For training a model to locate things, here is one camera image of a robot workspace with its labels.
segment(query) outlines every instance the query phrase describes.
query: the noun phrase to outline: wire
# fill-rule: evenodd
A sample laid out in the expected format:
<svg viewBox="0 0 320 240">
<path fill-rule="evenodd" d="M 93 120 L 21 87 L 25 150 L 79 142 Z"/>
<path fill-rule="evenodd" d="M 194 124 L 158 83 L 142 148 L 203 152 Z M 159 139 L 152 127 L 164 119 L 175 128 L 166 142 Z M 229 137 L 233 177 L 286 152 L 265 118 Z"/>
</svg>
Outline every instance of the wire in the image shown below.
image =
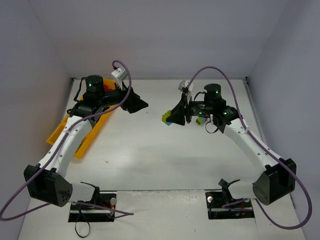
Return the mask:
<svg viewBox="0 0 320 240">
<path fill-rule="evenodd" d="M 84 205 L 84 206 L 89 206 L 89 207 L 95 207 L 95 208 L 97 208 L 97 209 L 109 210 L 109 211 L 112 211 L 112 212 L 115 212 L 115 213 L 118 213 L 118 214 L 122 214 L 121 216 L 116 216 L 116 217 L 114 217 L 114 219 L 119 219 L 119 218 L 122 218 L 122 217 L 125 217 L 125 216 L 132 216 L 132 215 L 134 215 L 134 213 L 131 213 L 131 212 L 120 211 L 120 210 L 117 210 L 117 209 L 112 209 L 112 208 L 109 208 L 109 207 L 100 206 L 100 205 L 97 205 L 97 204 L 93 204 L 93 203 L 89 203 L 89 202 L 84 202 L 84 201 L 77 201 L 76 204 Z"/>
<path fill-rule="evenodd" d="M 194 96 L 193 101 L 195 101 L 196 98 L 197 98 L 200 94 L 205 94 L 205 93 L 206 93 L 205 91 L 199 91 L 199 92 L 197 92 L 196 95 Z"/>
<path fill-rule="evenodd" d="M 213 203 L 214 203 L 214 200 L 212 199 L 211 202 L 209 203 L 209 219 L 211 219 L 211 215 L 212 215 L 211 211 L 212 211 Z"/>
<path fill-rule="evenodd" d="M 126 70 L 127 72 L 127 75 L 128 75 L 128 79 L 129 79 L 129 86 L 128 86 L 128 91 L 126 93 L 126 95 L 124 96 L 123 100 L 117 104 L 114 108 L 109 108 L 108 110 L 104 111 L 104 112 L 100 112 L 100 113 L 96 113 L 96 114 L 92 114 L 92 115 L 89 115 L 89 116 L 86 116 L 86 117 L 83 117 L 81 118 L 80 120 L 76 121 L 74 124 L 72 124 L 67 131 L 70 131 L 72 130 L 78 123 L 80 122 L 83 122 L 83 121 L 86 121 L 88 119 L 91 119 L 91 118 L 96 118 L 96 117 L 100 117 L 101 115 L 104 115 L 104 114 L 107 114 L 107 113 L 110 113 L 114 110 L 116 110 L 117 108 L 119 108 L 126 100 L 127 98 L 129 97 L 129 94 L 131 92 L 131 85 L 132 85 L 132 79 L 131 79 L 131 75 L 130 75 L 130 72 L 127 68 L 127 66 L 120 60 L 114 60 L 112 62 L 112 66 L 115 65 L 115 63 L 119 63 L 121 64 L 124 69 Z M 62 137 L 60 143 L 58 144 L 58 146 L 56 147 L 56 149 L 54 150 L 53 154 L 51 155 L 51 157 L 49 158 L 49 160 L 40 168 L 39 171 L 37 171 L 32 177 L 30 177 L 30 179 L 28 181 L 26 181 L 10 198 L 9 200 L 4 204 L 3 208 L 0 210 L 0 221 L 3 221 L 3 222 L 6 222 L 6 221 L 11 221 L 11 220 L 15 220 L 17 218 L 20 218 L 28 213 L 31 213 L 35 210 L 38 210 L 40 208 L 43 208 L 45 206 L 48 206 L 50 205 L 49 203 L 46 203 L 46 204 L 43 204 L 43 205 L 40 205 L 40 206 L 37 206 L 33 209 L 30 209 L 28 211 L 25 211 L 23 213 L 20 213 L 16 216 L 12 216 L 12 217 L 3 217 L 4 215 L 4 212 L 6 211 L 6 209 L 8 208 L 8 206 L 12 203 L 12 201 L 18 196 L 19 193 L 21 193 L 21 191 L 27 187 L 36 177 L 38 177 L 45 169 L 46 167 L 52 162 L 52 160 L 54 159 L 54 157 L 57 155 L 58 151 L 60 150 L 60 148 L 62 147 L 62 145 L 65 143 L 66 139 L 68 137 L 68 133 L 66 132 L 64 134 L 64 136 Z"/>
<path fill-rule="evenodd" d="M 243 199 L 239 199 L 237 201 L 231 202 L 231 203 L 227 203 L 225 205 L 222 205 L 222 208 L 224 209 L 229 209 L 229 210 L 234 210 L 234 211 L 243 211 L 243 212 L 253 212 L 253 209 L 246 209 L 246 208 L 232 208 L 229 206 L 233 206 L 233 205 L 237 205 L 237 204 L 243 204 L 243 202 L 249 200 L 248 198 L 243 198 Z"/>
<path fill-rule="evenodd" d="M 79 93 L 80 93 L 80 91 L 81 91 L 82 81 L 83 81 L 84 79 L 85 79 L 84 77 L 81 78 L 81 81 L 80 81 L 80 84 L 79 84 L 79 89 L 78 89 L 78 91 L 76 92 L 76 94 L 75 94 L 75 96 L 74 96 L 74 98 L 73 98 L 73 101 L 75 101 L 75 102 L 79 102 L 78 96 L 79 96 Z"/>
<path fill-rule="evenodd" d="M 89 221 L 87 220 L 86 216 L 82 213 L 82 211 L 81 211 L 81 206 L 79 206 L 78 211 L 79 211 L 79 214 L 78 214 L 78 216 L 76 217 L 76 220 L 75 220 L 74 231 L 75 231 L 75 233 L 78 235 L 79 238 L 85 239 L 86 237 L 89 236 L 89 234 L 90 234 L 90 232 L 91 232 L 91 226 L 90 226 L 90 223 L 89 223 Z M 77 230 L 77 223 L 78 223 L 78 221 L 79 221 L 79 219 L 80 219 L 80 216 L 83 218 L 83 220 L 86 221 L 86 223 L 87 223 L 88 226 L 89 226 L 89 232 L 87 233 L 87 235 L 84 235 L 84 236 L 80 235 L 79 232 L 78 232 L 78 230 Z"/>
<path fill-rule="evenodd" d="M 190 87 L 191 83 L 195 80 L 195 78 L 197 77 L 197 75 L 202 72 L 203 70 L 205 69 L 214 69 L 214 70 L 217 70 L 219 73 L 221 73 L 223 75 L 223 77 L 226 79 L 226 81 L 228 82 L 229 86 L 230 86 L 230 89 L 231 89 L 231 92 L 232 92 L 232 95 L 233 95 L 233 99 L 234 99 L 234 103 L 235 103 L 235 107 L 236 107 L 236 110 L 238 112 L 238 115 L 239 115 L 239 119 L 241 121 L 241 124 L 243 126 L 243 128 L 245 130 L 247 130 L 247 133 L 248 135 L 252 138 L 252 140 L 265 152 L 267 153 L 270 157 L 272 157 L 277 163 L 279 163 L 279 165 L 281 167 L 283 167 L 286 171 L 288 171 L 288 173 L 296 180 L 296 182 L 300 185 L 305 197 L 306 197 L 306 201 L 308 203 L 308 212 L 307 212 L 307 215 L 305 217 L 305 219 L 300 222 L 299 224 L 297 225 L 294 225 L 294 226 L 282 226 L 278 223 L 276 223 L 275 221 L 273 221 L 270 216 L 266 213 L 266 211 L 263 209 L 261 203 L 255 199 L 255 201 L 257 202 L 258 206 L 261 208 L 262 212 L 264 213 L 264 215 L 266 216 L 266 218 L 272 223 L 274 224 L 275 226 L 277 226 L 278 228 L 281 228 L 281 229 L 285 229 L 285 230 L 294 230 L 294 229 L 299 229 L 301 227 L 303 227 L 304 225 L 307 224 L 307 222 L 310 220 L 311 218 L 311 215 L 312 215 L 312 201 L 311 201 L 311 197 L 306 189 L 306 187 L 304 186 L 304 184 L 302 183 L 302 181 L 297 177 L 297 175 L 289 168 L 287 167 L 281 160 L 279 160 L 276 156 L 274 156 L 268 149 L 266 149 L 260 142 L 258 139 L 255 138 L 255 136 L 251 133 L 251 131 L 249 129 L 247 129 L 247 126 L 244 122 L 244 119 L 243 119 L 243 116 L 241 115 L 241 112 L 240 112 L 240 108 L 239 108 L 239 104 L 238 104 L 238 100 L 237 100 L 237 97 L 236 97 L 236 93 L 235 93 L 235 90 L 231 84 L 231 81 L 230 79 L 228 78 L 228 76 L 219 68 L 215 67 L 215 66 L 205 66 L 205 67 L 202 67 L 201 69 L 199 69 L 194 75 L 193 77 L 191 78 L 188 86 L 187 86 L 187 89 Z"/>
<path fill-rule="evenodd" d="M 204 126 L 206 132 L 207 132 L 208 134 L 215 134 L 216 132 L 218 132 L 218 130 L 219 130 L 218 128 L 216 128 L 216 130 L 214 130 L 214 131 L 208 131 L 207 125 L 208 125 L 209 123 L 211 123 L 211 122 L 208 121 L 208 122 L 205 124 L 205 126 Z"/>
</svg>

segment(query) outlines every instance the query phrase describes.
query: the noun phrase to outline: white backdrop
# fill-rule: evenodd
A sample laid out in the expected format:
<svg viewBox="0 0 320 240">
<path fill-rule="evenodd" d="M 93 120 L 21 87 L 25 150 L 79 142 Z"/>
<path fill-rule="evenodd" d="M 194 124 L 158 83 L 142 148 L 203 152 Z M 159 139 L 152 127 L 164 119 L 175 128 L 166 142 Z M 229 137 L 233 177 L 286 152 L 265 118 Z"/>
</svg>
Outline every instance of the white backdrop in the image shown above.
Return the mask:
<svg viewBox="0 0 320 240">
<path fill-rule="evenodd" d="M 121 59 L 135 79 L 189 78 L 205 65 L 248 76 L 287 2 L 30 0 L 71 76 L 108 76 Z"/>
</svg>

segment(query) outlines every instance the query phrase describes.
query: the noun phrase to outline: white table surface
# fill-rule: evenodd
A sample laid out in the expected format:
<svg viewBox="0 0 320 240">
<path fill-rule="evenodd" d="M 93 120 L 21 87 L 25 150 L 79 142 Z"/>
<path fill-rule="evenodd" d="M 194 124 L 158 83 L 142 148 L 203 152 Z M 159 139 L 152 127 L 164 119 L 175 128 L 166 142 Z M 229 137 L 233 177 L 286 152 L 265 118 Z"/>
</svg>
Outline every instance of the white table surface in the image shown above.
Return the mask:
<svg viewBox="0 0 320 240">
<path fill-rule="evenodd" d="M 67 108 L 74 105 L 79 82 L 74 82 Z M 134 114 L 116 110 L 82 160 L 70 164 L 66 175 L 70 183 L 83 181 L 101 190 L 118 191 L 117 209 L 135 213 L 113 223 L 92 223 L 87 239 L 304 240 L 301 229 L 282 230 L 269 223 L 255 203 L 255 219 L 208 220 L 205 189 L 218 189 L 221 178 L 241 179 L 236 188 L 246 194 L 257 175 L 230 139 L 221 133 L 206 133 L 196 119 L 186 126 L 161 122 L 162 114 L 180 99 L 179 82 L 135 80 L 134 91 L 149 107 Z M 194 93 L 213 82 L 221 85 L 222 97 L 234 106 L 224 80 L 195 81 Z M 258 133 L 243 82 L 232 83 L 244 118 Z M 29 208 L 39 204 L 32 199 Z M 79 239 L 75 224 L 68 223 L 69 208 L 48 206 L 27 215 L 19 240 Z M 298 223 L 289 196 L 265 208 L 278 223 Z"/>
</svg>

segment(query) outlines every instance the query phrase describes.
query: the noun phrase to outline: gray wall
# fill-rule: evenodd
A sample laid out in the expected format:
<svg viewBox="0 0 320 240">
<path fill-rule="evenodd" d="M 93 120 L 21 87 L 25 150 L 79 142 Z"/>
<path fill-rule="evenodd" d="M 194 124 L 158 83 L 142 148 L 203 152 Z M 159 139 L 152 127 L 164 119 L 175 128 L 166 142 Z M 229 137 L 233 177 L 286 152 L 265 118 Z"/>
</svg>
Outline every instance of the gray wall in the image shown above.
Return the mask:
<svg viewBox="0 0 320 240">
<path fill-rule="evenodd" d="M 122 59 L 134 78 L 168 79 L 208 64 L 248 76 L 288 0 L 30 2 L 72 76 L 108 76 Z"/>
<path fill-rule="evenodd" d="M 267 142 L 297 164 L 297 175 L 313 200 L 309 240 L 319 239 L 320 221 L 320 1 L 291 0 L 249 78 Z M 307 203 L 293 192 L 303 220 Z"/>
<path fill-rule="evenodd" d="M 23 183 L 28 164 L 47 150 L 62 117 L 70 78 L 27 0 L 0 1 L 0 207 Z M 24 190 L 5 217 L 24 212 Z M 16 240 L 23 218 L 0 222 L 0 238 Z"/>
</svg>

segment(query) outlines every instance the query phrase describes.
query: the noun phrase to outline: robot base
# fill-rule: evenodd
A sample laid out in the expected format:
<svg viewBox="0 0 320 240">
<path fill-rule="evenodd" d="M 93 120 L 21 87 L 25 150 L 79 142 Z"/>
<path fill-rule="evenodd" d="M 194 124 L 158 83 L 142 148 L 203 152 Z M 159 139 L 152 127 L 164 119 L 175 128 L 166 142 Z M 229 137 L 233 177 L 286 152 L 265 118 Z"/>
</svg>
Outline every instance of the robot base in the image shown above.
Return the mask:
<svg viewBox="0 0 320 240">
<path fill-rule="evenodd" d="M 105 206 L 107 208 L 116 208 L 116 197 L 115 192 L 100 192 L 98 205 Z M 92 208 L 89 206 L 71 204 L 69 213 L 69 223 L 75 222 L 114 222 L 115 213 L 109 210 L 104 210 L 100 208 Z"/>
<path fill-rule="evenodd" d="M 206 207 L 208 211 L 208 218 L 212 219 L 247 219 L 255 218 L 253 211 L 238 211 L 223 208 L 227 204 L 222 191 L 208 191 L 205 193 Z M 251 201 L 239 203 L 233 207 L 240 209 L 252 209 Z"/>
</svg>

